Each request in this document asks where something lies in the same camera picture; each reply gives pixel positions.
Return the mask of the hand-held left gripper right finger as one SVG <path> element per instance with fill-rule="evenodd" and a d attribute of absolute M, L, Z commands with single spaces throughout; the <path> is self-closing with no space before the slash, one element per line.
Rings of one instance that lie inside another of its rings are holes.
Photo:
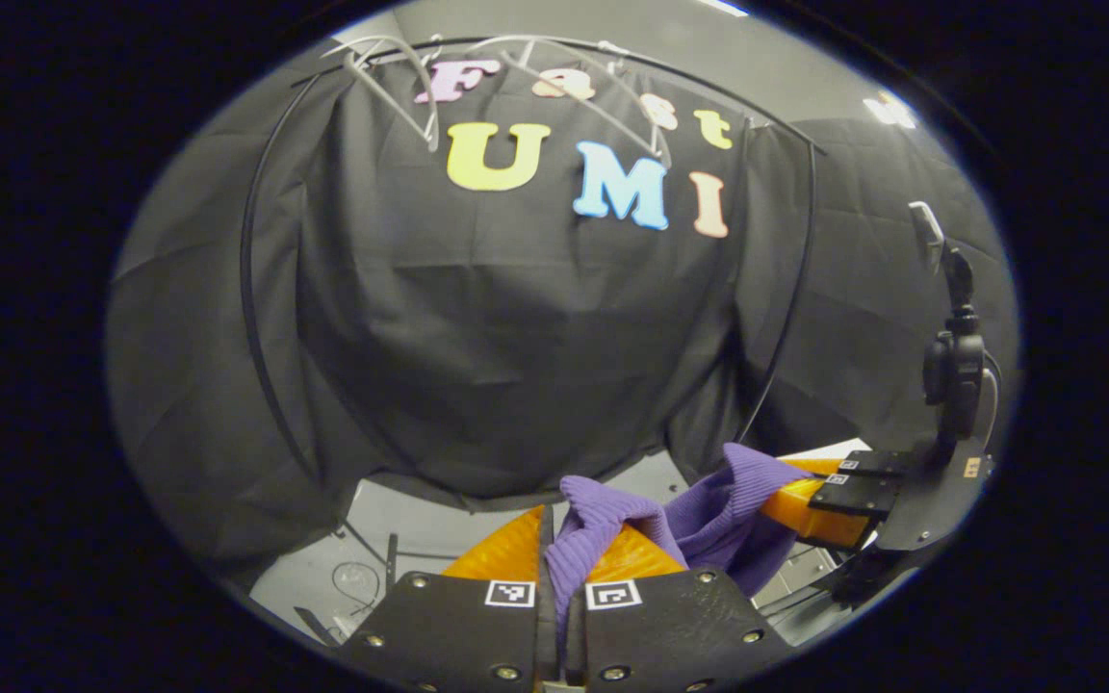
<path fill-rule="evenodd" d="M 681 570 L 630 524 L 569 603 L 569 684 L 584 693 L 731 693 L 793 655 L 730 575 Z"/>

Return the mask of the purple knit jacket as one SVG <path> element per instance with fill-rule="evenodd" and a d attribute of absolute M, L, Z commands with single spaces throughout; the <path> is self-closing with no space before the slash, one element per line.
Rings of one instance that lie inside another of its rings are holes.
<path fill-rule="evenodd" d="M 560 480 L 569 509 L 543 556 L 560 641 L 566 640 L 572 597 L 624 526 L 632 526 L 675 569 L 720 569 L 752 595 L 779 572 L 796 538 L 762 517 L 759 508 L 780 486 L 808 473 L 739 444 L 723 445 L 723 459 L 725 468 L 667 505 L 586 476 Z"/>

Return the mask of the white clothes hanger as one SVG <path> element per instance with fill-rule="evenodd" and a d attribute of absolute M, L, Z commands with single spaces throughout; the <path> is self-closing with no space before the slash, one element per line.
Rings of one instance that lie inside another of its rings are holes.
<path fill-rule="evenodd" d="M 657 162 L 660 163 L 662 167 L 670 169 L 673 165 L 672 154 L 667 143 L 667 139 L 663 132 L 663 128 L 657 120 L 650 114 L 650 110 L 647 109 L 642 98 L 633 90 L 633 88 L 625 84 L 615 71 L 620 67 L 624 65 L 625 59 L 633 57 L 633 52 L 628 51 L 628 49 L 620 45 L 615 45 L 608 40 L 599 40 L 599 42 L 582 42 L 579 39 L 571 39 L 567 37 L 549 37 L 549 35 L 496 35 L 488 37 L 479 42 L 474 43 L 470 49 L 471 51 L 480 51 L 489 45 L 503 45 L 518 43 L 523 45 L 523 51 L 519 57 L 512 57 L 503 48 L 498 49 L 498 57 L 502 59 L 506 65 L 513 67 L 513 69 L 523 71 L 525 74 L 531 77 L 537 83 L 550 86 L 554 90 L 559 90 L 564 96 L 571 96 L 577 102 L 578 105 L 586 108 L 591 111 L 591 113 L 597 114 L 599 118 L 603 119 L 604 122 L 611 124 L 625 137 L 633 141 L 638 146 L 641 146 L 647 154 L 651 157 L 655 157 Z M 554 79 L 545 77 L 540 70 L 535 69 L 535 67 L 529 67 L 529 57 L 531 57 L 535 48 L 537 45 L 545 45 L 558 49 L 560 52 L 564 52 L 568 57 L 577 59 L 578 62 L 583 62 L 590 67 L 596 67 L 596 69 L 602 71 L 608 79 L 611 80 L 620 91 L 625 93 L 625 96 L 630 98 L 633 105 L 641 111 L 641 114 L 647 119 L 648 124 L 650 124 L 650 133 L 647 136 L 637 133 L 632 128 L 629 128 L 624 121 L 620 118 L 615 118 L 613 113 L 609 113 L 604 108 L 594 104 L 593 101 L 588 96 L 577 95 L 567 85 L 562 85 L 554 82 Z"/>
<path fill-rule="evenodd" d="M 427 96 L 426 105 L 428 108 L 428 115 L 426 123 L 419 124 L 417 119 L 405 106 L 401 106 L 397 98 L 391 95 L 391 92 L 381 86 L 381 83 L 377 79 L 367 73 L 367 62 L 375 57 L 378 48 L 383 44 L 391 45 L 396 51 L 400 51 L 405 60 L 413 65 L 415 74 L 418 75 L 420 85 L 423 85 L 420 95 Z M 435 153 L 439 149 L 440 121 L 434 96 L 434 82 L 430 70 L 426 67 L 426 59 L 419 57 L 415 48 L 405 42 L 400 37 L 393 35 L 365 35 L 344 43 L 338 49 L 339 51 L 350 52 L 350 54 L 342 59 L 343 68 L 350 71 L 352 75 L 358 82 L 364 83 L 374 96 L 378 96 L 384 105 L 391 109 L 393 113 L 400 116 L 404 123 L 413 128 L 423 137 L 423 141 L 426 142 L 428 153 Z"/>

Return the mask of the white flat panel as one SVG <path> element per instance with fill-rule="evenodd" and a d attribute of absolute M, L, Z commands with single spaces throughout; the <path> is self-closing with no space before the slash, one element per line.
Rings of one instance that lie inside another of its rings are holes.
<path fill-rule="evenodd" d="M 859 438 L 841 440 L 840 444 L 824 445 L 824 447 L 785 453 L 780 456 L 783 460 L 800 459 L 836 459 L 844 460 L 849 452 L 857 450 L 871 450 L 872 447 Z"/>

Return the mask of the black backdrop cloth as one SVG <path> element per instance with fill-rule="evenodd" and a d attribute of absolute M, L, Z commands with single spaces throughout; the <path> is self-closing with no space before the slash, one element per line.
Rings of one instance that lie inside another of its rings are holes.
<path fill-rule="evenodd" d="M 465 509 L 548 499 L 664 450 L 933 428 L 920 355 L 950 303 L 910 221 L 973 271 L 1000 376 L 1017 281 L 932 128 L 782 121 L 665 67 L 615 74 L 673 165 L 559 90 L 449 42 L 423 54 L 439 149 L 343 68 L 295 59 L 182 145 L 129 228 L 106 381 L 133 473 L 212 565 L 312 543 L 373 479 Z M 647 136 L 606 74 L 529 67 Z"/>

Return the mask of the small ceiling light panel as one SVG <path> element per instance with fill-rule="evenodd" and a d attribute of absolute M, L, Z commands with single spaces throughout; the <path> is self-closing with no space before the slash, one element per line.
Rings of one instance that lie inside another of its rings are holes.
<path fill-rule="evenodd" d="M 901 98 L 894 96 L 892 92 L 881 91 L 875 96 L 864 98 L 863 104 L 882 124 L 902 128 L 902 130 L 918 128 L 918 122 L 916 122 L 910 106 Z"/>

